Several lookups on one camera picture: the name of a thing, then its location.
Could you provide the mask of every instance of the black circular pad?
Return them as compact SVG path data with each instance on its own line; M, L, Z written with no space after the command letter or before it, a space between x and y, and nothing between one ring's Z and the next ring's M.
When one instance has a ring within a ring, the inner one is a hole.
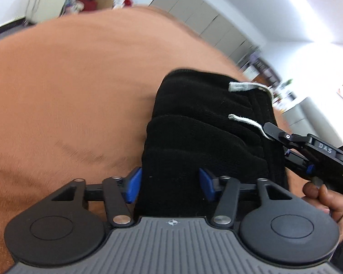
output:
M273 183L257 186L262 205L248 213L239 228L243 243L253 253L287 266L323 262L332 255L339 228L329 215Z
M307 237L314 231L309 219L292 214L277 216L271 221L271 228L280 236L293 239Z
M17 262L63 266L92 254L105 238L101 219L84 208L85 181L71 182L13 218L6 247Z
M46 216L31 225L31 233L42 240L58 240L72 232L72 221L61 216Z

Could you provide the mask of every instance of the skin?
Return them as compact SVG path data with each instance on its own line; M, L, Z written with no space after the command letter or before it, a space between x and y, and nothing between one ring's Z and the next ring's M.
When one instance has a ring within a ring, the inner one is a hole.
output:
M113 1L114 0L96 0L96 9L102 10L102 9L108 9L113 8Z
M318 188L311 182L308 182L303 187L302 197L303 200L313 205L314 207L329 214L332 212L331 217L334 221L338 221L343 215L343 195L335 191L328 190L325 185ZM343 241L343 217L338 223L339 226L339 242Z

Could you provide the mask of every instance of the finger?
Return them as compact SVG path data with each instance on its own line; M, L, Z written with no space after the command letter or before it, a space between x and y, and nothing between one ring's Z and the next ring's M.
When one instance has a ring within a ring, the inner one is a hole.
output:
M306 197L317 199L317 197L319 196L319 189L312 182L307 182L303 187L303 193Z
M328 206L332 210L332 218L335 221L338 221L343 215L343 195L328 190L327 187L323 184L319 189L319 201Z
M309 197L302 197L302 199L308 202L309 204L311 204L312 206L314 206L315 208L325 212L326 214L329 214L330 212L329 208L323 205L322 203L320 203L318 199L311 199Z

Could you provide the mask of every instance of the metal screw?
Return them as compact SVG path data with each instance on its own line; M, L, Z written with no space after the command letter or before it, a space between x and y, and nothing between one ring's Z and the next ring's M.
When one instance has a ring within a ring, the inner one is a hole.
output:
M227 225L231 223L231 218L226 215L217 215L214 217L214 223L218 225Z
M113 222L117 225L126 225L131 222L131 218L128 215L116 215L113 217Z

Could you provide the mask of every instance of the red cloth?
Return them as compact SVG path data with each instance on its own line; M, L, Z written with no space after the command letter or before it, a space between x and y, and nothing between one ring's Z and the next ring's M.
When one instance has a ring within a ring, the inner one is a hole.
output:
M77 0L84 4L84 9L82 11L94 11L96 10L97 2L94 0ZM132 6L132 0L125 0L125 6Z
M125 0L124 5L125 6L132 6L133 2L132 0Z
M84 4L84 9L82 11L94 11L96 10L97 2L93 0L77 0Z

